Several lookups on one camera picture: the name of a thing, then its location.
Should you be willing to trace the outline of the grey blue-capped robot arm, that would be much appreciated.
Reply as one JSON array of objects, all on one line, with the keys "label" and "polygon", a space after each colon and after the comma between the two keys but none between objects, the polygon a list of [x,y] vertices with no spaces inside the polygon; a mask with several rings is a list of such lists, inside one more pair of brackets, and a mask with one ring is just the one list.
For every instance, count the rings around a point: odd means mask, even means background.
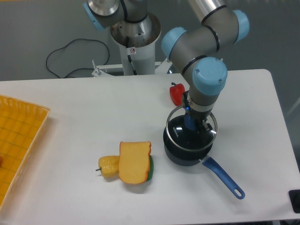
[{"label": "grey blue-capped robot arm", "polygon": [[[193,32],[182,27],[168,31],[161,48],[189,84],[182,99],[187,114],[203,121],[211,112],[227,79],[225,64],[211,56],[233,45],[249,33],[248,17],[231,11],[222,0],[189,2],[201,26]],[[83,7],[97,30],[110,29],[119,45],[124,75],[155,72],[155,42],[160,36],[159,20],[148,11],[145,0],[88,0]]]}]

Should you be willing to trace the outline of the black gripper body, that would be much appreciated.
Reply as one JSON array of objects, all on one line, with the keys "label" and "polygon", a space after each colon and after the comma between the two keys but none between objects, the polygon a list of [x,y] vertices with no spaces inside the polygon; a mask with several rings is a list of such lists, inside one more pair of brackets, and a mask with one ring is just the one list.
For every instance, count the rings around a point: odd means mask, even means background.
[{"label": "black gripper body", "polygon": [[200,105],[192,100],[190,97],[189,91],[186,91],[182,94],[182,106],[190,117],[194,120],[202,122],[207,120],[211,110],[212,104],[210,105]]}]

